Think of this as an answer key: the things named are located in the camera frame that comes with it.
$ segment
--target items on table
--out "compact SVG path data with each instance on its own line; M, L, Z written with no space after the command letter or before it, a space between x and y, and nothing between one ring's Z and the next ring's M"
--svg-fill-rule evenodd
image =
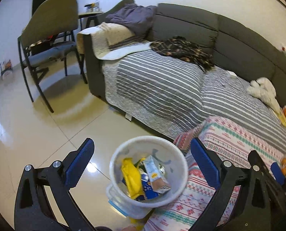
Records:
M121 170L124 178L119 183L120 189L131 199L150 200L171 189L165 178L165 169L152 156L132 163L132 158L122 161Z
M94 3L86 4L86 5L84 5L84 7L86 8L86 12L98 12L98 11L100 11L98 0L96 0L96 2L94 2Z

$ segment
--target small table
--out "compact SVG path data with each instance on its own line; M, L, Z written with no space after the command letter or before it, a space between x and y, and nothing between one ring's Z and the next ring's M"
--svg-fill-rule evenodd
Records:
M87 28L89 26L89 24L91 23L91 20L94 20L95 22L95 26L99 25L99 22L96 20L97 19L97 15L102 14L102 11L95 11L95 12L84 12L84 13L80 13L78 14L78 17L80 19L80 26L81 26L81 30L82 30L82 18L86 18L87 17L87 21L86 21L86 26L85 28Z

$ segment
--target gray striped quilt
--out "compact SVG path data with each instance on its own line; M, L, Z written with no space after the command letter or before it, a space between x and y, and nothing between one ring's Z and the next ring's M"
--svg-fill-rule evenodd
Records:
M248 82L231 79L216 67L199 67L152 50L104 67L106 98L149 127L175 138L211 115L233 120L286 152L286 128L260 100L248 95Z

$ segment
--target white cloth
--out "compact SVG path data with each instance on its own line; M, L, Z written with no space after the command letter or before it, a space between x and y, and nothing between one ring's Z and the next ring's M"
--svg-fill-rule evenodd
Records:
M91 35L94 55L99 60L117 60L131 53L136 53L150 49L149 41L133 42L127 46L114 50L109 49L106 34L100 27L86 28L77 34L77 49L80 54L84 54L83 35Z
M116 23L103 22L98 27L105 32L105 36L107 38L109 46L113 46L121 41L124 41L132 36L135 36L135 34L131 30L129 30L123 25Z
M281 107L276 100L276 90L266 77L261 77L256 81L251 81L249 87L247 87L247 93L253 97L260 99L274 112L280 114Z

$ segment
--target sofa armrest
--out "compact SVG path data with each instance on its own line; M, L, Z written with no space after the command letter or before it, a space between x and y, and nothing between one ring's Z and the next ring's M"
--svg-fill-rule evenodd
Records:
M91 35L83 35L83 44L90 92L105 100L105 77L102 73L102 61L94 55Z

